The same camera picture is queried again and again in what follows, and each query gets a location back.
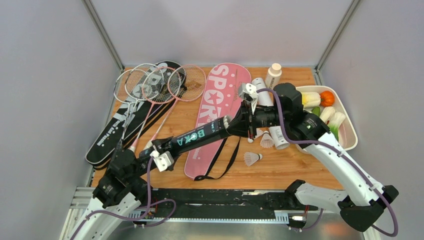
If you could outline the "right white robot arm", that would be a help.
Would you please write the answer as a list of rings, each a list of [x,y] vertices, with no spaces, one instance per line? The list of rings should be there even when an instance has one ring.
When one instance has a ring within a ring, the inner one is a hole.
[[[260,90],[250,83],[242,84],[238,95],[243,103],[228,132],[253,138],[257,128],[279,126],[285,140],[318,159],[342,185],[341,190],[333,190],[296,180],[287,188],[286,205],[291,209],[305,205],[331,211],[359,232],[374,228],[384,211],[389,211],[393,221],[390,236],[395,237],[399,226],[391,203],[399,195],[398,190],[381,184],[354,161],[329,127],[304,109],[302,94],[293,84],[280,83],[270,93],[273,106],[260,106]]]

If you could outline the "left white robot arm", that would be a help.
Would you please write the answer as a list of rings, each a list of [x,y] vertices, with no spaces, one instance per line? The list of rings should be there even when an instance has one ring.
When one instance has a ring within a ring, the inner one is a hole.
[[[136,156],[132,147],[118,150],[67,240],[106,240],[123,221],[136,222],[146,217],[153,201],[150,172],[170,171],[182,154],[176,138],[152,141]]]

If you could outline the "black shuttlecock tube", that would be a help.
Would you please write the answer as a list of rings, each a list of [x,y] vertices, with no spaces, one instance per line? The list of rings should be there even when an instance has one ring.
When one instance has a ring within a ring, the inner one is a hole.
[[[224,128],[223,117],[220,117],[191,131],[171,137],[176,142],[176,146],[179,148],[178,153],[181,155],[210,143],[226,139],[229,136],[227,129]]]

